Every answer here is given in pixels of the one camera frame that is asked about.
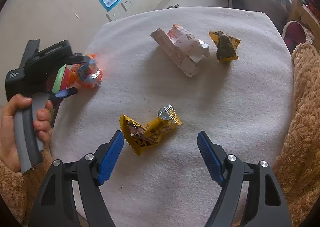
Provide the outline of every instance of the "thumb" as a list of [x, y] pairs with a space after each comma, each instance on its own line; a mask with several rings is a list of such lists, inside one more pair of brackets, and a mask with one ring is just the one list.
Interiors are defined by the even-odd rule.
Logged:
[[2, 116], [13, 116], [18, 108], [24, 109], [29, 107], [31, 102], [32, 98], [25, 98], [21, 94], [16, 94], [10, 99], [10, 101], [8, 101], [7, 105], [3, 107]]

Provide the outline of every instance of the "table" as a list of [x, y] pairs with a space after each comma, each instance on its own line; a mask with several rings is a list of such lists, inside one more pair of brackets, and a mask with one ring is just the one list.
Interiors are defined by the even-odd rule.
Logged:
[[[157, 28], [182, 25], [210, 45], [200, 72], [187, 77], [151, 38]], [[241, 40], [239, 60], [219, 63], [208, 32]], [[52, 153], [80, 159], [108, 142], [119, 116], [141, 124], [172, 104], [183, 125], [138, 157], [125, 142], [109, 181], [100, 187], [116, 226], [204, 226], [221, 188], [210, 179], [196, 137], [211, 140], [245, 162], [273, 163], [291, 116], [293, 64], [270, 19], [260, 12], [183, 7], [138, 14], [105, 24], [87, 53], [99, 55], [103, 82], [63, 101]], [[84, 216], [79, 190], [78, 212]], [[245, 196], [240, 199], [240, 207]]]

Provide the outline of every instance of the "silver screw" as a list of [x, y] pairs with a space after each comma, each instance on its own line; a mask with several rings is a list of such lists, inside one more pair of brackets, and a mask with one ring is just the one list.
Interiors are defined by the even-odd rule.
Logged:
[[229, 156], [228, 156], [228, 159], [229, 159], [230, 161], [235, 161], [235, 160], [237, 159], [237, 157], [236, 157], [235, 155], [229, 155]]
[[267, 163], [267, 161], [263, 160], [263, 161], [260, 162], [260, 165], [263, 166], [263, 167], [267, 167], [268, 163]]
[[84, 157], [86, 160], [93, 160], [94, 155], [93, 154], [86, 154]]
[[61, 163], [61, 161], [60, 161], [59, 159], [57, 159], [57, 160], [55, 160], [52, 164], [53, 164], [54, 166], [58, 166], [58, 165], [60, 165], [60, 163]]

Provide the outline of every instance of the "yellow wrapper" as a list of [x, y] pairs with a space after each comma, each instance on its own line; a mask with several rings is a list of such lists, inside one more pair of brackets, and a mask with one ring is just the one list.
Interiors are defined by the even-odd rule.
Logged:
[[221, 31], [209, 32], [209, 36], [214, 41], [217, 49], [217, 59], [220, 62], [230, 62], [237, 60], [237, 47], [240, 44], [240, 40], [229, 36]]
[[126, 115], [121, 115], [119, 122], [124, 138], [138, 156], [159, 144], [164, 134], [182, 124], [171, 105], [161, 108], [158, 116], [143, 126]]

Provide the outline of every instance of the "gray handle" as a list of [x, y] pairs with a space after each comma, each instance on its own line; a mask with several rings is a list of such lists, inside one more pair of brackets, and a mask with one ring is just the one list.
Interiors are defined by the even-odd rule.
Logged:
[[41, 163], [43, 143], [33, 127], [37, 110], [45, 107], [49, 93], [38, 92], [32, 95], [32, 104], [26, 109], [18, 109], [14, 114], [14, 135], [21, 165], [21, 172], [26, 174]]

